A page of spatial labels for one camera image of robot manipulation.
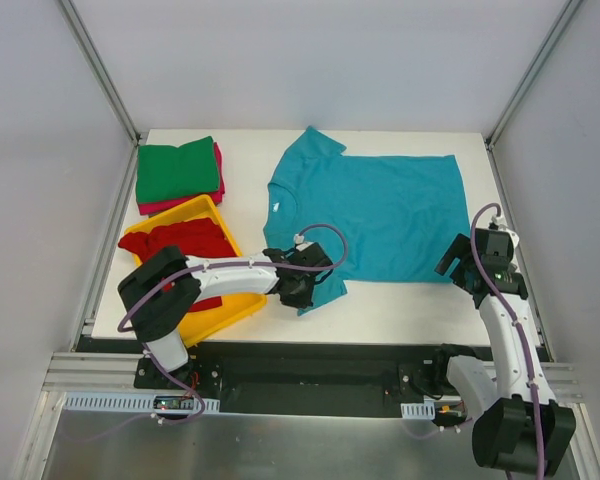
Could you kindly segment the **teal t shirt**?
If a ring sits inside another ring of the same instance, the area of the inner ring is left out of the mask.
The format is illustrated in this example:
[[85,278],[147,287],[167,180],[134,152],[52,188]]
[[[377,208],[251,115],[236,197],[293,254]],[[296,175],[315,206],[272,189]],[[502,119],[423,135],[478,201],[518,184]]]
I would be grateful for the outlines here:
[[341,266],[313,295],[321,307],[346,282],[443,283],[434,269],[469,232],[454,156],[350,156],[309,127],[282,155],[268,184],[268,246],[286,250],[302,228]]

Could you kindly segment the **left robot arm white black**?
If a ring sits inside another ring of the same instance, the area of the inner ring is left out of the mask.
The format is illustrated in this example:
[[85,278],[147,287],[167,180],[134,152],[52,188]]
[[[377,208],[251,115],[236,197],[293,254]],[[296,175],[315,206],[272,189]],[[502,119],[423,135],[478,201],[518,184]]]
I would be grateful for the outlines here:
[[276,295],[291,308],[308,308],[314,305],[316,285],[338,266],[316,242],[225,258],[186,256],[168,246],[119,283],[126,313],[117,330],[135,334],[168,388],[192,392],[194,362],[178,332],[192,306],[215,297],[257,294]]

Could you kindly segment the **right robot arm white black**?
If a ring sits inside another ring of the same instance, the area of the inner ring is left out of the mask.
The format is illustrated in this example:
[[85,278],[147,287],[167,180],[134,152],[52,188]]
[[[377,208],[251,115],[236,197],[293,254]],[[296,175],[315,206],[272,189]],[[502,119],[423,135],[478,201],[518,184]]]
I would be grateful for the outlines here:
[[435,271],[472,297],[494,369],[488,371],[471,347],[443,344],[425,381],[430,397],[460,396],[479,466],[545,479],[556,473],[576,420],[558,403],[532,341],[528,291],[513,264],[516,245],[515,233],[496,225],[453,240]]

